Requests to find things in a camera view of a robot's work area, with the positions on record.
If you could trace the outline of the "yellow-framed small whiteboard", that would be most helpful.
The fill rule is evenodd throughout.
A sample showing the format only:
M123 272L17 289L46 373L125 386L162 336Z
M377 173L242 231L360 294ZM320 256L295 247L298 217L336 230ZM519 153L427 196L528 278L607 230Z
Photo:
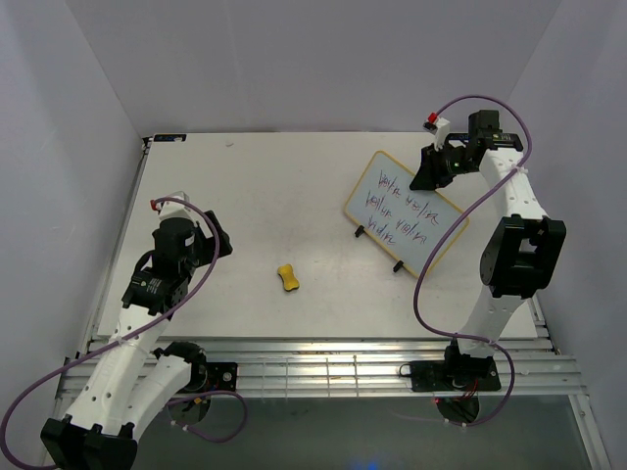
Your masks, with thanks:
M413 178L414 173L392 156L376 152L344 213L402 268L417 276L462 210L436 191L412 191Z

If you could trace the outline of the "yellow whiteboard eraser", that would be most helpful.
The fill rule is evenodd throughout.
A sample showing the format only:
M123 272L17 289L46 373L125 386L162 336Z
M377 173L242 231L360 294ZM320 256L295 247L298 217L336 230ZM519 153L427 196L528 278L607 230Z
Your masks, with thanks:
M294 268L290 263L279 266L277 268L277 274L281 279L285 292L296 291L300 288L300 282L297 279Z

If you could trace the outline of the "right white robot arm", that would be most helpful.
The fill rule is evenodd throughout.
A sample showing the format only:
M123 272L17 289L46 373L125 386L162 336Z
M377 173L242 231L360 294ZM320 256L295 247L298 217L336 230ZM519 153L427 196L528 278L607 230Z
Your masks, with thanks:
M501 129L498 111L471 114L464 134L451 132L449 122L436 114L424 126L434 141L422 149L410 189L432 191L458 175L478 172L492 189L500 220L481 255L483 287L472 313L443 359L410 364L412 387L497 391L496 342L514 312L549 285L566 227L538 202L523 168L523 144L517 134Z

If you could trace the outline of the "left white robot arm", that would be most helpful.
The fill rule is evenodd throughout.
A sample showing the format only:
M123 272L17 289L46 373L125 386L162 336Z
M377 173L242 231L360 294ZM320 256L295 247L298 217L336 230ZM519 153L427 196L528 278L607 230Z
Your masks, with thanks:
M206 356L189 342L156 342L181 306L197 268L231 254L228 235L205 237L188 208L159 209L154 248L136 264L121 298L118 324L91 377L62 419L50 418L41 440L61 469L129 469L150 422L178 393L201 391Z

